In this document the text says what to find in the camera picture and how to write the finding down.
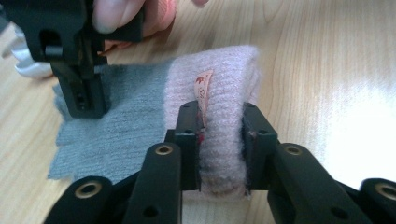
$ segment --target knit texture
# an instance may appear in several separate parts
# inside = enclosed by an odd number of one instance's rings
[[[249,46],[214,49],[176,59],[169,70],[165,89],[165,127],[175,128],[177,110],[195,100],[194,81],[208,70],[207,127],[200,147],[202,193],[189,192],[192,198],[238,200],[245,193],[246,164],[241,151],[243,105],[255,104],[261,73],[258,51]]]
[[[188,198],[239,200],[246,195],[241,139],[244,102],[256,103],[261,74],[258,52],[249,46],[214,49],[156,65],[108,66],[104,89],[110,110],[101,119],[73,119],[59,87],[56,105],[64,116],[60,147],[49,178],[101,175],[113,183],[138,171],[147,149],[175,129],[179,108],[196,100],[194,81],[213,70],[205,139],[200,146],[202,191]]]
[[[55,87],[64,122],[49,178],[101,175],[117,183],[139,171],[147,149],[163,141],[163,88],[170,63],[104,67],[110,109],[101,119],[71,118]]]

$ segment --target gray knitted fabric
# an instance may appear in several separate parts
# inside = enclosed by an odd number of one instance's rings
[[[64,122],[49,178],[101,175],[117,183],[140,170],[147,149],[163,141],[163,90],[170,64],[105,66],[110,110],[101,119],[71,118],[56,86],[55,104]]]

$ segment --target human hand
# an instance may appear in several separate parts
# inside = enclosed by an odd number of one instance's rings
[[[208,0],[191,0],[202,7]],[[143,36],[166,29],[176,15],[176,0],[95,0],[92,23],[103,34],[114,32],[131,21],[145,5]]]

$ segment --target printed label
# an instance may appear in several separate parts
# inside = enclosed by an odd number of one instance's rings
[[[207,70],[200,73],[195,79],[194,92],[195,98],[198,101],[198,106],[201,110],[204,127],[206,127],[206,110],[209,92],[209,82],[213,75],[213,70]]]

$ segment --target wooden table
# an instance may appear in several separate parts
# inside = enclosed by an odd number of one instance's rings
[[[119,50],[111,63],[153,63],[256,45],[265,75],[259,107],[281,142],[309,148],[334,178],[396,181],[396,2],[179,1],[173,29]],[[0,50],[13,39],[0,35]],[[40,223],[69,185],[47,180],[61,117],[55,78],[32,80],[0,59],[0,223]],[[265,192],[241,203],[185,202],[184,223],[273,223]]]

